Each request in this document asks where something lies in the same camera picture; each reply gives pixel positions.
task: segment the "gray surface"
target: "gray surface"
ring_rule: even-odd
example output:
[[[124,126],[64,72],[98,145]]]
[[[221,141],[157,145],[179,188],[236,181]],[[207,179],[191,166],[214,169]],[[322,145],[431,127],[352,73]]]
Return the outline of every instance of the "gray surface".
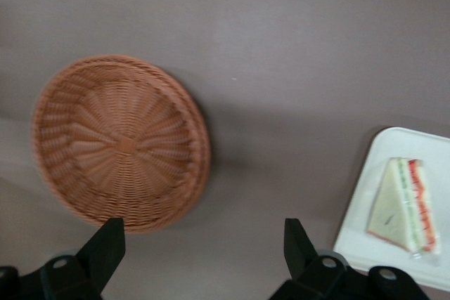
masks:
[[[100,53],[165,68],[207,117],[204,196],[127,238],[106,299],[267,299],[288,277],[283,219],[331,248],[377,130],[450,136],[450,0],[0,0],[0,14],[3,119],[28,121],[55,72]],[[93,233],[32,183],[27,155],[0,154],[1,263],[32,270]]]

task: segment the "white tray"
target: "white tray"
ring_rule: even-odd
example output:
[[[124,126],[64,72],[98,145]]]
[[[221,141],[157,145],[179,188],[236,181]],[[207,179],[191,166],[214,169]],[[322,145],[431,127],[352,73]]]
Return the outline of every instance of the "white tray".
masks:
[[[372,203],[391,157],[423,160],[442,242],[438,265],[414,259],[403,249],[366,233]],[[450,139],[399,127],[381,131],[372,142],[334,250],[353,268],[394,266],[419,284],[450,291]]]

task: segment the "wicker basket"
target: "wicker basket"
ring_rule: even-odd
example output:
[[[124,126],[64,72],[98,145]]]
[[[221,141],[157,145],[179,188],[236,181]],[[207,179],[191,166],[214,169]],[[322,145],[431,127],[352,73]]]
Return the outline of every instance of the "wicker basket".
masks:
[[[160,68],[128,56],[79,60],[44,89],[33,121],[44,178],[76,215],[157,230],[201,195],[210,168],[202,116]]]

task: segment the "plastic-wrapped sandwich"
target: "plastic-wrapped sandwich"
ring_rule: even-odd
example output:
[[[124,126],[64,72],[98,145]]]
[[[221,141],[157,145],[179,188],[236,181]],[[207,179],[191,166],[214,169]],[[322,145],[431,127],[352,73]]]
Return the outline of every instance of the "plastic-wrapped sandwich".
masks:
[[[439,253],[422,161],[389,160],[367,231],[414,254]]]

